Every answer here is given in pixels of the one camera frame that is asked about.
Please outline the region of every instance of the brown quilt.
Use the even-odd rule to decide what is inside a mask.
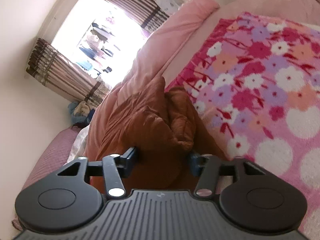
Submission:
[[[185,90],[173,88],[164,93],[164,87],[164,78],[155,78],[129,97],[102,128],[105,134],[100,148],[86,150],[90,161],[98,161],[123,154],[132,146],[139,149],[139,162],[130,177],[123,179],[127,192],[132,188],[193,190],[198,178],[190,174],[186,158],[192,149],[225,159]],[[101,177],[94,177],[92,185],[104,192]]]

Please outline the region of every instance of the pink floral blanket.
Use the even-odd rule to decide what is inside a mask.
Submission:
[[[181,85],[230,159],[244,156],[303,192],[300,230],[319,240],[320,33],[250,13],[221,19],[167,89]]]

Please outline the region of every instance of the quilted pink bedspread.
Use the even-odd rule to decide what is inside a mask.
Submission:
[[[220,20],[168,86],[184,86],[230,159],[245,156],[308,200],[300,230],[319,240],[320,33],[244,13]]]

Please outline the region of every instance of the floral blanket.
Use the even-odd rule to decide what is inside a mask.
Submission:
[[[320,33],[244,13],[221,19],[167,89],[184,86],[230,159],[244,156],[308,200],[300,230],[320,235]]]

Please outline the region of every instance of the folded pink blanket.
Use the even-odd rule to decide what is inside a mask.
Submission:
[[[230,159],[244,156],[303,192],[300,230],[312,240],[320,230],[319,69],[319,32],[244,13],[220,20],[167,88],[185,87]]]

